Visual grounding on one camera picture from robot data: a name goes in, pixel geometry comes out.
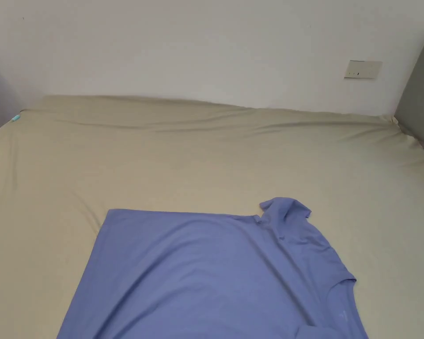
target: blue t-shirt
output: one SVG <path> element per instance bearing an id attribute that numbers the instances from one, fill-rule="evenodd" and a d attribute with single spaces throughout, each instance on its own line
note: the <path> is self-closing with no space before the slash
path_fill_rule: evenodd
<path id="1" fill-rule="evenodd" d="M 261 208 L 110 210 L 58 338 L 366 338 L 355 278 L 310 210 Z"/>

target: wall outlet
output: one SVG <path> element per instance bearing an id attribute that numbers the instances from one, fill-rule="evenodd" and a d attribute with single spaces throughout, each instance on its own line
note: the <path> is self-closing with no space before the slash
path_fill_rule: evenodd
<path id="1" fill-rule="evenodd" d="M 350 60 L 344 78 L 347 79 L 376 79 L 382 68 L 381 61 Z"/>

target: fitted sheet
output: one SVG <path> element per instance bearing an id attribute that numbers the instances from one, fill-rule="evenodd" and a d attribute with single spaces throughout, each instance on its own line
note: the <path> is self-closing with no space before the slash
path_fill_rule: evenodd
<path id="1" fill-rule="evenodd" d="M 0 129 L 0 338 L 55 338 L 109 209 L 298 199 L 370 338 L 424 338 L 424 150 L 387 119 L 49 96 Z"/>

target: white wall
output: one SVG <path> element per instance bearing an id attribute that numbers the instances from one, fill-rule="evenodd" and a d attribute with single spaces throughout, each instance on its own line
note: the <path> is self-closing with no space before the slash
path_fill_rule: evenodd
<path id="1" fill-rule="evenodd" d="M 0 87 L 389 114 L 423 43 L 424 0 L 0 0 Z"/>

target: wall switch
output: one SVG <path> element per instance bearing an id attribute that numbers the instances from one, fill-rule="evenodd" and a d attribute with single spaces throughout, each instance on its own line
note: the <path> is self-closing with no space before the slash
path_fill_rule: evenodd
<path id="1" fill-rule="evenodd" d="M 347 79 L 376 79 L 382 63 L 381 61 L 350 60 L 344 77 Z"/>

